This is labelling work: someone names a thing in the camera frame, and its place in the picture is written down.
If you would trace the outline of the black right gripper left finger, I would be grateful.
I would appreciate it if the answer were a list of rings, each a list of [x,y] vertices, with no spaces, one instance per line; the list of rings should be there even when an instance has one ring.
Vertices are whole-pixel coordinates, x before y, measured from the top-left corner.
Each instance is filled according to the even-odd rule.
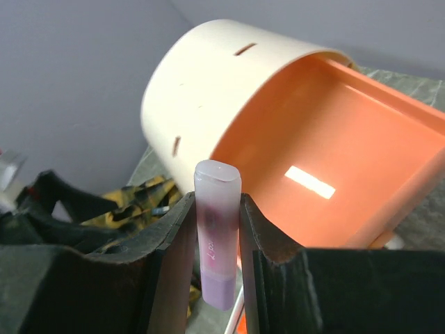
[[[196,239],[195,196],[111,254],[1,247],[2,333],[183,333]]]

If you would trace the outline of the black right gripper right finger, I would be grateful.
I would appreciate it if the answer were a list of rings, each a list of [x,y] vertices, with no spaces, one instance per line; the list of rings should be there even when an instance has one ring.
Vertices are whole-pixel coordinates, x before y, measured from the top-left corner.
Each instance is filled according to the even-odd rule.
[[[249,333],[443,333],[444,254],[305,248],[241,197]]]

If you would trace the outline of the lilac highlighter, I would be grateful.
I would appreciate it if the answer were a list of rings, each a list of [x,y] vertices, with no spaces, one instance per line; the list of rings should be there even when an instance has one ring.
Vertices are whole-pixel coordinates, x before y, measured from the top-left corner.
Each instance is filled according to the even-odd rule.
[[[204,160],[195,167],[194,186],[202,297],[226,311],[235,299],[241,175],[231,165]]]

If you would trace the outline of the round beige drawer cabinet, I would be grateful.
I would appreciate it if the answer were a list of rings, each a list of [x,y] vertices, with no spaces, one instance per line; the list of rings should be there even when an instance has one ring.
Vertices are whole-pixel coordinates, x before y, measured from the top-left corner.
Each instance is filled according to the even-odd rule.
[[[183,35],[143,96],[145,137],[183,192],[199,161],[238,168],[307,247],[367,247],[444,176],[444,114],[340,51],[228,19]]]

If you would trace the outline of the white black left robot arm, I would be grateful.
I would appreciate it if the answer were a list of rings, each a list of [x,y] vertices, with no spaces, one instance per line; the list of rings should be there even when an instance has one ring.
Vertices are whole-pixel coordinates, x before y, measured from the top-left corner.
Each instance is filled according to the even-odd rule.
[[[52,170],[24,186],[24,162],[17,152],[1,152],[1,245],[62,245],[88,254],[127,236],[84,224],[117,209],[115,202],[70,186]]]

